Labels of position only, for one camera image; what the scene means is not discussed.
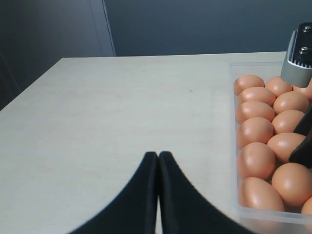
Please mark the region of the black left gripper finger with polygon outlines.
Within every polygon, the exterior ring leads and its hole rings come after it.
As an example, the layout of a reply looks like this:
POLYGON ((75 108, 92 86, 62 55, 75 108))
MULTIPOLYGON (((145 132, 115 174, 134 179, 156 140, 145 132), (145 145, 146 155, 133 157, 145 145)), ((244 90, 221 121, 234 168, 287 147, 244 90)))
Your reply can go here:
POLYGON ((122 191, 73 234, 154 234, 158 203, 158 156, 146 152, 122 191))
POLYGON ((302 143, 291 153, 289 162, 299 163, 308 169, 312 167, 312 130, 309 131, 302 143))
POLYGON ((169 151, 159 154, 159 201, 164 234, 251 234, 207 201, 169 151))
POLYGON ((312 129, 312 113, 307 112, 304 114, 304 116, 297 124, 293 132, 307 136, 311 129, 312 129))

